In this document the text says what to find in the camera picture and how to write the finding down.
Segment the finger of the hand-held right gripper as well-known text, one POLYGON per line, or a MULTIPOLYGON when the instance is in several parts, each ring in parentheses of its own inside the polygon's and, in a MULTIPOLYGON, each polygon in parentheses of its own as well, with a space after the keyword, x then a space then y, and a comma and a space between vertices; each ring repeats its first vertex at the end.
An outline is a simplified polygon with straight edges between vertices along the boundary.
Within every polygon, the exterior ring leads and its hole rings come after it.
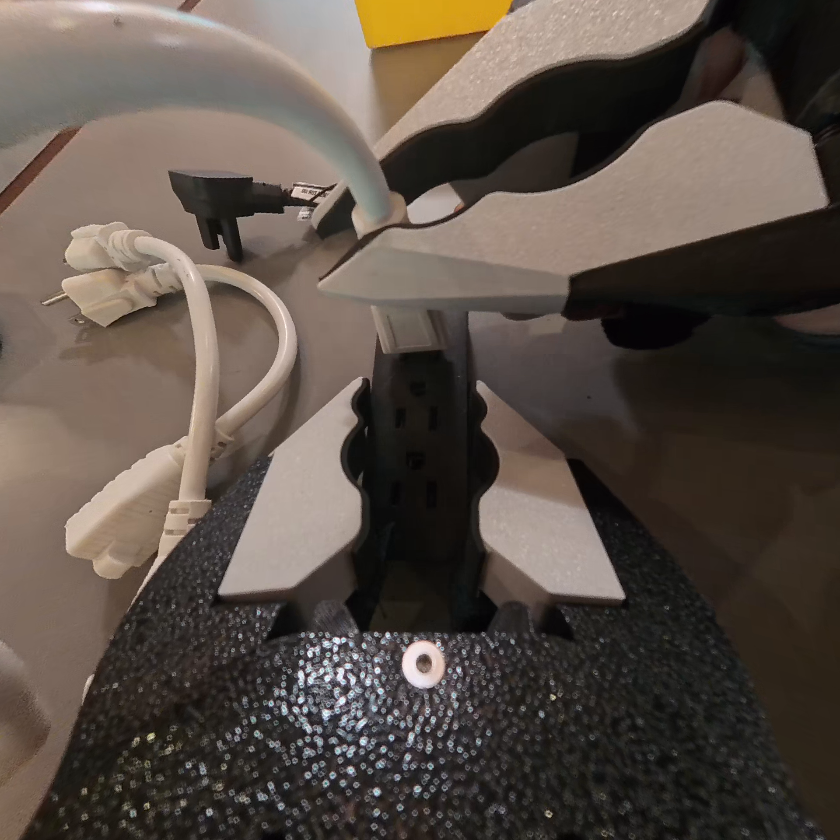
POLYGON ((566 132, 634 133, 679 98, 732 2, 532 2, 504 17, 378 141, 409 204, 566 132))
POLYGON ((318 288, 383 307, 565 316, 578 274, 826 204, 805 131, 711 101, 561 189, 492 193, 439 223, 373 234, 318 288))

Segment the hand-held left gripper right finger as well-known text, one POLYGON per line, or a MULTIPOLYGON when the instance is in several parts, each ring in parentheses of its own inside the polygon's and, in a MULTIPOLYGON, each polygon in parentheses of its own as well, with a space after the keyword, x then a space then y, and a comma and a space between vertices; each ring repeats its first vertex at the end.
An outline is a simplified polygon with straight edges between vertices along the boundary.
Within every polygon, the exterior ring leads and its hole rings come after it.
POLYGON ((569 462, 484 382, 480 424, 497 456, 478 503, 486 550, 480 589, 496 607, 525 605, 535 623, 560 604, 621 606, 626 595, 569 462))

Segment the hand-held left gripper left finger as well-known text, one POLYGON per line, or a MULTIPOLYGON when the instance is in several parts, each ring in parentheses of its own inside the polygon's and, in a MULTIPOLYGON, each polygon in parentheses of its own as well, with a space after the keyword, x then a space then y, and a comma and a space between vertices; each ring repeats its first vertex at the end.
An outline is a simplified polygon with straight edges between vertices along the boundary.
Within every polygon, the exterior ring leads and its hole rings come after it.
POLYGON ((365 513, 349 452, 364 430, 369 390, 368 379, 353 380, 275 449, 219 585, 221 602, 285 603, 308 620, 319 603, 351 596, 365 513))

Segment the black power strip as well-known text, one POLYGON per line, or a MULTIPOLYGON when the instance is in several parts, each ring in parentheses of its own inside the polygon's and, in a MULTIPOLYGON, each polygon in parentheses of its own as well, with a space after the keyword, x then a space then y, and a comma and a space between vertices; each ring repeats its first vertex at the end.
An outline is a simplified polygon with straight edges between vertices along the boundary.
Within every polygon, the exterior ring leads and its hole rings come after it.
POLYGON ((471 541, 468 318, 444 318, 444 350, 374 355, 365 405, 367 530, 355 554, 358 593, 372 613, 386 602, 419 605, 413 619, 452 631, 462 623, 471 541))

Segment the black angled plug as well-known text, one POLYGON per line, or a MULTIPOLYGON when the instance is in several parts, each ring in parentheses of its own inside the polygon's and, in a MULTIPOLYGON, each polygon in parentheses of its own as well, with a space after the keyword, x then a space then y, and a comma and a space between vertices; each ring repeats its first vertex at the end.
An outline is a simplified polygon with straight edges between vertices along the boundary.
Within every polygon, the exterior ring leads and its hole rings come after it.
POLYGON ((223 246, 228 259, 236 264, 245 258, 238 229, 240 218, 281 215, 288 207, 299 208, 310 217, 334 188, 307 182, 284 187, 220 171, 169 171, 169 178, 183 209, 194 216, 204 247, 219 250, 223 246))

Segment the yellow plastic bin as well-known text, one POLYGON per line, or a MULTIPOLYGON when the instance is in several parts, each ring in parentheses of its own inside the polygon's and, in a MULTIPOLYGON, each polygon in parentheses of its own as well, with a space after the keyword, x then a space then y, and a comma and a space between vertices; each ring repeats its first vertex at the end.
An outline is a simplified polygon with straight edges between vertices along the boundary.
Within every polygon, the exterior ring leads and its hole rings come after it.
POLYGON ((509 11, 511 1, 356 1, 370 49, 483 34, 509 11))

